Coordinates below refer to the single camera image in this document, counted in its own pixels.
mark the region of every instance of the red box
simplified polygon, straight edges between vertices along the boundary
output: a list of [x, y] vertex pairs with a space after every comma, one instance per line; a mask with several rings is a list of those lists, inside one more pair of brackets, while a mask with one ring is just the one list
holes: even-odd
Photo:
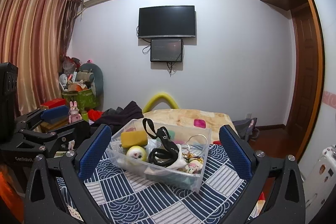
[[45, 102], [41, 104], [41, 109], [50, 109], [58, 106], [63, 106], [66, 104], [65, 99], [63, 98], [56, 98], [51, 101]]

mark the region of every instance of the white suitcase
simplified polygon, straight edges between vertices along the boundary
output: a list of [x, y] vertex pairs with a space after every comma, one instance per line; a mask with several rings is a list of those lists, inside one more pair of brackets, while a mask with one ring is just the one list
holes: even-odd
[[306, 224], [318, 213], [336, 184], [335, 152], [335, 147], [332, 146], [324, 149], [312, 172], [303, 182]]

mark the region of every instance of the blue gripper pad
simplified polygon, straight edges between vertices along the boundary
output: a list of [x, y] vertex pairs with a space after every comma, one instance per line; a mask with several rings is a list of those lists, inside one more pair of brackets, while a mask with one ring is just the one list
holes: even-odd
[[238, 176], [249, 181], [252, 178], [251, 161], [225, 126], [219, 130], [219, 140]]
[[84, 181], [91, 178], [94, 170], [96, 169], [99, 160], [104, 154], [107, 146], [111, 142], [112, 132], [109, 126], [105, 126], [91, 146], [86, 150], [84, 156], [79, 162], [78, 177]]
[[66, 105], [54, 107], [43, 111], [41, 119], [45, 122], [51, 122], [51, 120], [69, 115], [69, 108]]

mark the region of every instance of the pink square on blanket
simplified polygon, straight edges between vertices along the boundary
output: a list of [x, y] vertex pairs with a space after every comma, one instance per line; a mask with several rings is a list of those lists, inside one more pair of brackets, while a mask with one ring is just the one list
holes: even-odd
[[205, 120], [195, 119], [194, 120], [194, 126], [195, 127], [205, 128]]

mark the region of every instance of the door frame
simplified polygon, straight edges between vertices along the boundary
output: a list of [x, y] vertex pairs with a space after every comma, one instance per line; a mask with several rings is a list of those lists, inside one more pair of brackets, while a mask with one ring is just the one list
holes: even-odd
[[[303, 7], [305, 7], [307, 4], [304, 4], [300, 7], [298, 7], [297, 9], [301, 9]], [[324, 86], [324, 66], [325, 66], [325, 56], [324, 56], [324, 42], [323, 42], [323, 34], [322, 34], [322, 28], [321, 28], [321, 24], [320, 24], [320, 18], [319, 18], [319, 14], [317, 12], [317, 9], [315, 7], [315, 3], [314, 0], [308, 0], [308, 5], [310, 7], [311, 13], [312, 13], [312, 17], [313, 17], [313, 22], [314, 22], [314, 26], [315, 26], [315, 30], [316, 30], [316, 37], [317, 37], [317, 46], [318, 46], [318, 79], [317, 79], [317, 87], [316, 87], [316, 95], [315, 95], [315, 99], [314, 99], [314, 105], [313, 105], [313, 110], [310, 116], [310, 121], [306, 130], [306, 133], [303, 137], [302, 143], [298, 149], [298, 151], [296, 152], [295, 158], [299, 161], [309, 143], [309, 140], [311, 138], [311, 135], [314, 131], [314, 127], [316, 124], [316, 120], [317, 117], [319, 115], [319, 110], [320, 110], [320, 105], [322, 102], [322, 95], [323, 95], [323, 86]], [[294, 28], [294, 32], [295, 32], [295, 49], [296, 49], [296, 72], [295, 72], [295, 85], [294, 85], [294, 92], [293, 92], [293, 100], [292, 100], [292, 106], [291, 106], [291, 110], [289, 112], [288, 115], [288, 120], [287, 120], [287, 124], [289, 122], [289, 120], [291, 119], [291, 115], [293, 114], [293, 103], [295, 101], [296, 98], [296, 93], [297, 93], [297, 83], [298, 83], [298, 67], [299, 67], [299, 58], [298, 58], [298, 40], [297, 40], [297, 33], [296, 30]]]

